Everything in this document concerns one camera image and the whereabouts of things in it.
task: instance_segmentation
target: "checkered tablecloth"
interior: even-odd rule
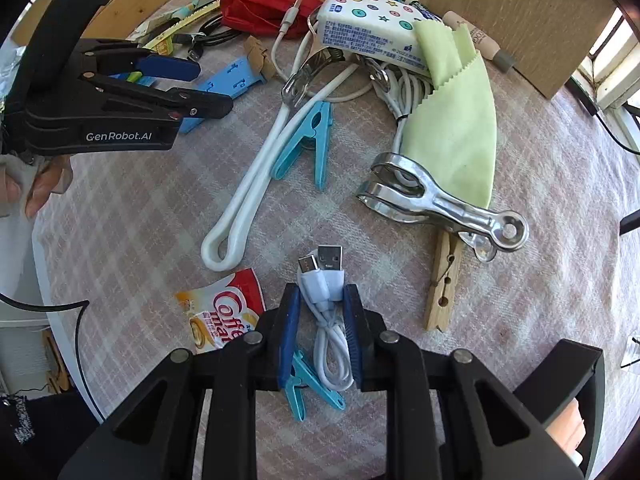
[[[241,56],[241,43],[208,50],[194,84]],[[284,44],[283,65],[296,47]],[[255,269],[273,308],[294,279],[299,256],[319,243],[341,244],[348,282],[358,285],[366,308],[422,348],[469,348],[509,388],[560,338],[603,348],[607,393],[597,474],[640,413],[640,378],[618,369],[626,338],[640,322],[640,233],[618,237],[620,219],[640,205],[638,162],[566,90],[547,101],[518,73],[503,75],[491,65],[488,71],[498,119],[492,207],[523,213],[531,237],[523,250],[488,265],[465,250],[446,333],[422,328],[436,229],[387,221],[354,196],[395,131],[373,93],[334,107],[325,192],[314,188],[311,153],[285,180],[271,182],[241,267]],[[358,77],[340,92],[361,85]],[[193,347],[173,294],[223,276],[201,263],[200,243],[270,129],[280,86],[277,80],[255,86],[226,118],[179,137],[171,151],[73,157],[71,188],[39,215],[53,300],[92,302],[82,321],[81,357],[106,413],[169,351]],[[76,315],[62,314],[70,338]],[[303,312],[303,348],[311,349],[313,333]],[[259,392],[258,476],[382,473],[385,397],[353,387],[345,398],[347,409],[338,412],[305,395],[306,421],[296,423],[282,394]]]

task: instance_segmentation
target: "yellow-green cloth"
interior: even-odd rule
[[[433,93],[409,116],[400,153],[449,194],[487,208],[494,185],[495,107],[484,61],[466,25],[414,22]]]

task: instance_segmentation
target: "bottle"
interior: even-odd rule
[[[453,10],[447,12],[442,17],[442,21],[445,25],[449,25],[453,30],[456,30],[462,23],[466,23],[476,49],[480,51],[482,57],[489,61],[493,61],[494,65],[502,72],[507,73],[516,63],[516,60],[513,59],[507,51],[501,49],[500,45],[498,45],[491,37],[477,28],[473,23],[468,22],[462,16],[453,12]]]

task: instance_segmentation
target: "wooden clothespin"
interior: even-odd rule
[[[424,311],[424,327],[427,330],[437,328],[444,332],[449,326],[463,245],[464,242],[455,234],[444,230],[438,234],[427,308]]]

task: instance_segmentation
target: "white box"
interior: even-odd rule
[[[414,24],[426,18],[395,0],[325,0],[318,11],[318,37],[363,56],[428,75]]]

